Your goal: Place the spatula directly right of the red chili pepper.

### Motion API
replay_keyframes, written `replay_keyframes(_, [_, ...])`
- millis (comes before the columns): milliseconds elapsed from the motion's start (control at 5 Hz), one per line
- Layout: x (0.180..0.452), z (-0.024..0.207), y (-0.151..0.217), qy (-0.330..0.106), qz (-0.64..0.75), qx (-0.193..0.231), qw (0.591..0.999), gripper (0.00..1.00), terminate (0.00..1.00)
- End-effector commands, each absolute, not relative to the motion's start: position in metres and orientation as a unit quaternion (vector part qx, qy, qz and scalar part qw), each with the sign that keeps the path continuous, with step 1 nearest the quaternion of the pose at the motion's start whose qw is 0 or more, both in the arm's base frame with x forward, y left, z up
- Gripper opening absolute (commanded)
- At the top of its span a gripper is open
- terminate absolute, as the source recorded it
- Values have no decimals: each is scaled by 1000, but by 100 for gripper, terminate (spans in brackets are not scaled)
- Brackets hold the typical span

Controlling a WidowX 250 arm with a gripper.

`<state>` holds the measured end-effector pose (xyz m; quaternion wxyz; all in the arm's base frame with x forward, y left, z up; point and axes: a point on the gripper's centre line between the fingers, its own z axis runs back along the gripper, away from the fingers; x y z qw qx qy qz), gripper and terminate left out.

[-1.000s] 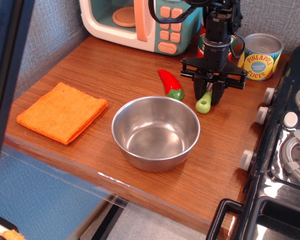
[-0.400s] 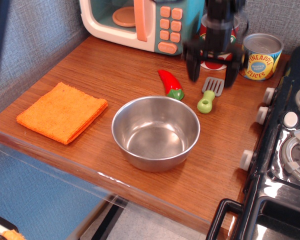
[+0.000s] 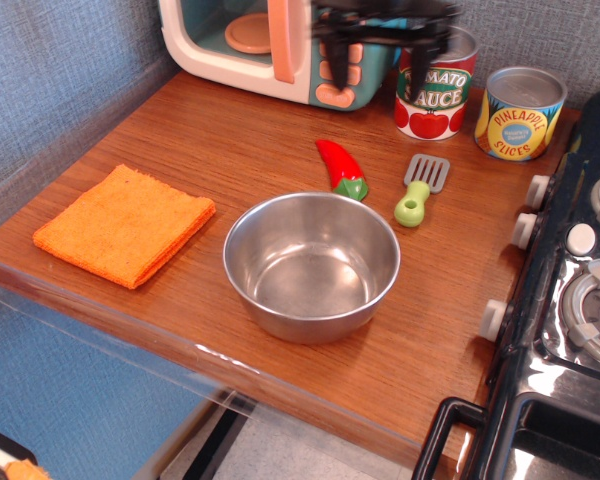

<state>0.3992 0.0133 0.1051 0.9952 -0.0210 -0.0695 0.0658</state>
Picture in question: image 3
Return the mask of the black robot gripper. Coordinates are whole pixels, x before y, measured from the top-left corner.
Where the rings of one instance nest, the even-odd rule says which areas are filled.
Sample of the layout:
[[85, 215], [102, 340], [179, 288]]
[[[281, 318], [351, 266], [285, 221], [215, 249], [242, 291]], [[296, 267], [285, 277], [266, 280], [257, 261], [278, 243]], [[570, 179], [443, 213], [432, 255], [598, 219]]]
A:
[[410, 98], [426, 82], [436, 53], [443, 53], [461, 10], [449, 1], [314, 1], [318, 18], [312, 35], [324, 43], [333, 84], [348, 84], [349, 46], [371, 44], [410, 48]]

